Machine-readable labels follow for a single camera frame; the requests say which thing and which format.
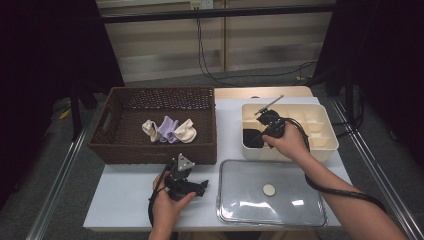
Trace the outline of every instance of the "lid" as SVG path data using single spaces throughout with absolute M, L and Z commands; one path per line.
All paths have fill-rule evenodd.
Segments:
M 226 223 L 322 227 L 326 216 L 321 196 L 293 163 L 225 160 L 217 199 Z

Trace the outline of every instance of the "basket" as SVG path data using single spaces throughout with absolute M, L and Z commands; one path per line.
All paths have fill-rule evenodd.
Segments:
M 165 116 L 191 119 L 197 136 L 191 143 L 152 143 L 142 125 L 161 125 Z M 111 89 L 88 144 L 106 164 L 164 164 L 182 153 L 196 164 L 217 161 L 213 87 Z

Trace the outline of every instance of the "table top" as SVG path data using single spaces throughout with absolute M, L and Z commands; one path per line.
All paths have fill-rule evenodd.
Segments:
M 176 225 L 178 231 L 243 231 L 275 230 L 280 226 L 236 225 L 221 222 L 216 213 L 219 165 L 226 159 L 243 159 L 241 153 L 240 116 L 241 106 L 246 102 L 268 103 L 272 98 L 285 95 L 281 103 L 318 104 L 306 87 L 275 88 L 231 88 L 216 89 L 217 145 L 218 159 L 213 166 L 196 166 L 190 181 L 209 180 L 208 188 L 202 198 L 196 198 L 181 213 Z M 324 163 L 330 170 L 350 182 L 349 176 L 335 151 Z M 147 216 L 148 198 L 152 193 L 154 178 L 161 172 L 163 165 L 106 165 L 96 193 L 84 222 L 84 227 L 94 231 L 150 231 Z M 327 226 L 339 227 L 340 223 L 324 201 Z

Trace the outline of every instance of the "person's right hand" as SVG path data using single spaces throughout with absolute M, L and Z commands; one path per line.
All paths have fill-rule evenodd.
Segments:
M 281 138 L 263 135 L 262 139 L 269 145 L 274 146 L 281 154 L 296 162 L 305 154 L 309 154 L 302 134 L 295 125 L 289 122 L 286 122 L 284 135 Z

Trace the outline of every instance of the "white table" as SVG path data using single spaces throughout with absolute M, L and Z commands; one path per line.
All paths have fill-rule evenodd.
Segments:
M 217 99 L 217 164 L 196 165 L 189 181 L 200 183 L 209 180 L 203 197 L 195 198 L 181 213 L 176 231 L 266 231 L 279 226 L 250 226 L 225 224 L 217 217 L 219 166 L 226 159 L 244 159 L 242 156 L 241 106 L 245 103 L 269 103 L 274 99 Z M 279 103 L 313 103 L 314 97 L 283 98 Z M 324 164 L 350 183 L 349 176 L 335 151 Z M 93 197 L 84 227 L 94 231 L 150 231 L 147 214 L 152 183 L 164 165 L 106 165 Z M 327 203 L 324 207 L 327 226 L 340 227 Z

